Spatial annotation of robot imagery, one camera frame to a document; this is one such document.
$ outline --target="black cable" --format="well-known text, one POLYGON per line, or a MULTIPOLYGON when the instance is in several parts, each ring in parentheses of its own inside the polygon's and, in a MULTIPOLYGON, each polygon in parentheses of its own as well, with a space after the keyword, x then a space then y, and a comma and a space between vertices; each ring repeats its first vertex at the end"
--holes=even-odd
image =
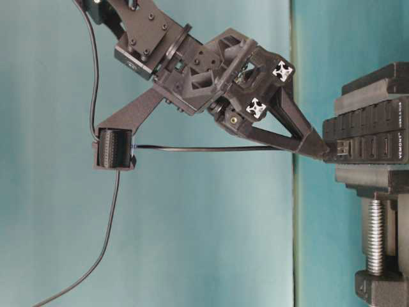
POLYGON ((95 263, 89 268, 89 270, 84 275, 82 275, 82 277, 80 279, 78 279, 75 283, 73 283, 69 287, 65 288, 61 292, 57 293, 56 295, 54 295, 52 297, 49 297, 48 299, 45 299, 44 301, 42 301, 42 302, 40 302, 38 304, 35 304, 33 307, 44 306, 45 304, 48 304, 49 302, 57 299, 58 297, 61 297, 62 295, 66 294, 67 292, 71 291, 76 286, 78 286, 80 283, 82 283, 95 270, 95 268, 98 266, 98 264, 100 264, 102 258, 105 255, 105 252, 107 251, 109 237, 111 235, 112 220, 114 219, 114 213, 115 213, 115 207, 116 207, 116 198, 118 197, 118 189, 119 189, 119 186, 120 186, 120 173, 121 173, 120 171, 116 172, 114 196, 112 198, 111 211, 109 213, 108 227, 107 227, 107 231, 105 233, 104 245, 102 247, 102 250, 101 250, 101 253, 100 253, 99 257, 97 258, 95 263))
POLYGON ((168 147, 156 145, 137 145, 138 149, 161 150, 164 152, 254 152, 281 150, 271 146, 237 146, 237 147, 168 147))
POLYGON ((100 82, 100 69, 99 69, 99 62, 98 62, 98 51, 96 49, 96 40, 94 29, 91 24, 91 21, 88 18, 84 8, 77 2, 77 0, 72 0, 78 10, 81 12, 82 17, 84 17, 85 23, 88 28, 89 38, 91 40, 92 46, 92 55, 93 55, 93 64, 94 64, 94 87, 92 92, 92 99, 91 99, 91 107, 89 108, 89 130, 91 131, 91 135, 93 136, 95 141, 99 141, 98 137, 95 134, 95 127, 94 127, 94 118, 95 118, 95 104, 96 104, 96 97, 98 96, 98 86, 100 82))

